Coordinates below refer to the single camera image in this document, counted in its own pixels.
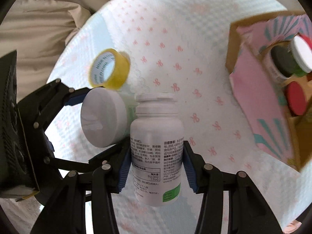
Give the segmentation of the white medicine bottle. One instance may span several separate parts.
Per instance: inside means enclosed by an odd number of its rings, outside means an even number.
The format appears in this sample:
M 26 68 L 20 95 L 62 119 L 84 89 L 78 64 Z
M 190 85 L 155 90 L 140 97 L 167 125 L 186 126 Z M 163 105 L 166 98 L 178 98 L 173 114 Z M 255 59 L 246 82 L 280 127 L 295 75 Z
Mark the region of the white medicine bottle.
M 181 189 L 184 126 L 170 93 L 138 95 L 130 128 L 136 198 L 152 207 L 174 202 Z

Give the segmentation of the pink cardboard box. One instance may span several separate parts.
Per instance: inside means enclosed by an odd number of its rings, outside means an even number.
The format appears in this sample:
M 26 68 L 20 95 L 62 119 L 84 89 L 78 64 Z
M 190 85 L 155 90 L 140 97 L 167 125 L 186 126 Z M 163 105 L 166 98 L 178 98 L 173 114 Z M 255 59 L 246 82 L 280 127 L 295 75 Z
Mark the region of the pink cardboard box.
M 310 130 L 299 125 L 300 117 L 291 112 L 284 88 L 296 81 L 306 100 L 311 100 L 311 83 L 296 75 L 278 79 L 276 68 L 269 69 L 264 63 L 273 47 L 286 47 L 298 34 L 311 37 L 311 20 L 299 11 L 270 12 L 233 22 L 225 66 L 255 144 L 301 171 L 311 160 L 311 143 L 303 138 Z

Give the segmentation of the beige curtain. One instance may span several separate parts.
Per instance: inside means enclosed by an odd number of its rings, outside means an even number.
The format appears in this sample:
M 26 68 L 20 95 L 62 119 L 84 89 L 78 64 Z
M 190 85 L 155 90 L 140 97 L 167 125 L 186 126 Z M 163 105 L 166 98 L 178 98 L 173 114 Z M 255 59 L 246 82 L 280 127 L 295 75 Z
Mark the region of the beige curtain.
M 99 25 L 101 48 L 112 47 L 105 20 L 96 12 L 110 0 L 16 0 L 1 23 L 1 55 L 17 52 L 16 97 L 23 99 L 56 78 L 74 88 L 88 85 L 95 52 L 79 48 L 64 62 L 66 46 L 77 36 L 85 42 L 88 19 Z

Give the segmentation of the red lidded jar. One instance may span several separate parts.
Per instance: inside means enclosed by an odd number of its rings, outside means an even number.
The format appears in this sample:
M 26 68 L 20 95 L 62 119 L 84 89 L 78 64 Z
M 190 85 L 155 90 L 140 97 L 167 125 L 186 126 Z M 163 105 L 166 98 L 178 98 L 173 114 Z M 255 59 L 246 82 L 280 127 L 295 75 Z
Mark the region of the red lidded jar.
M 292 117 L 303 116 L 308 108 L 311 89 L 307 81 L 291 81 L 285 87 L 285 98 Z

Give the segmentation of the yellow tape roll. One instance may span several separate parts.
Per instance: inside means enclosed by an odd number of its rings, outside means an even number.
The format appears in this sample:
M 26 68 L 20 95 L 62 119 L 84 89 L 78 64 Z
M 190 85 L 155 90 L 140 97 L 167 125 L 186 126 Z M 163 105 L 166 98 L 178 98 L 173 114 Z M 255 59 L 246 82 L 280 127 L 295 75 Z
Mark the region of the yellow tape roll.
M 120 90 L 126 84 L 131 63 L 115 49 L 106 49 L 92 62 L 89 69 L 89 83 L 93 88 L 104 87 Z

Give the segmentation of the red rectangular box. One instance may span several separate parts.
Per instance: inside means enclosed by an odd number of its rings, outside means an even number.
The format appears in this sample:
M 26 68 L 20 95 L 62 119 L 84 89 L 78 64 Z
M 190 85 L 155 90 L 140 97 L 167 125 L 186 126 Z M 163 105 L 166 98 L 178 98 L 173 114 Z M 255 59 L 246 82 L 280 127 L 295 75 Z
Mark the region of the red rectangular box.
M 312 40 L 308 36 L 306 36 L 304 34 L 301 34 L 300 36 L 307 42 L 309 47 L 312 49 Z

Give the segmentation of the black lidded round jar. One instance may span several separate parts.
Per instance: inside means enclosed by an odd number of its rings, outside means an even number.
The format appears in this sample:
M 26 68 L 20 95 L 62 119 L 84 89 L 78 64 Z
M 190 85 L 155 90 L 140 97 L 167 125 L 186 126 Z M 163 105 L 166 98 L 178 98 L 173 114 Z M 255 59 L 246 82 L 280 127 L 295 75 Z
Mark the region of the black lidded round jar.
M 295 74 L 296 62 L 290 52 L 283 45 L 269 48 L 263 58 L 263 64 L 272 81 L 281 84 Z

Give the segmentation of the white lid green jar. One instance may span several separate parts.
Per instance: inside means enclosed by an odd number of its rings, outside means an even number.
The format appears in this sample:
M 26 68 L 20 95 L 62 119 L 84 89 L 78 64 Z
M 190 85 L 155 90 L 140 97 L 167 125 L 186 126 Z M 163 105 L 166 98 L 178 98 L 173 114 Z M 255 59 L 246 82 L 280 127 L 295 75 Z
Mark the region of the white lid green jar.
M 290 41 L 289 50 L 296 63 L 294 74 L 303 77 L 311 72 L 311 48 L 309 44 L 299 35 Z

